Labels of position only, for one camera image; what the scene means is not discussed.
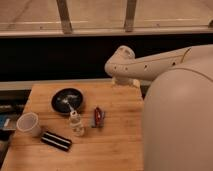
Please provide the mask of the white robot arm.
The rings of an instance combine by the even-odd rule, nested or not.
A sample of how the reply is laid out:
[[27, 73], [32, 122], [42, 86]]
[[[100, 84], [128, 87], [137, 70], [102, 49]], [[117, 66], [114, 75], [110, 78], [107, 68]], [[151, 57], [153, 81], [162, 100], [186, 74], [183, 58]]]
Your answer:
[[137, 58], [119, 47], [105, 63], [117, 84], [148, 80], [144, 171], [213, 171], [213, 44]]

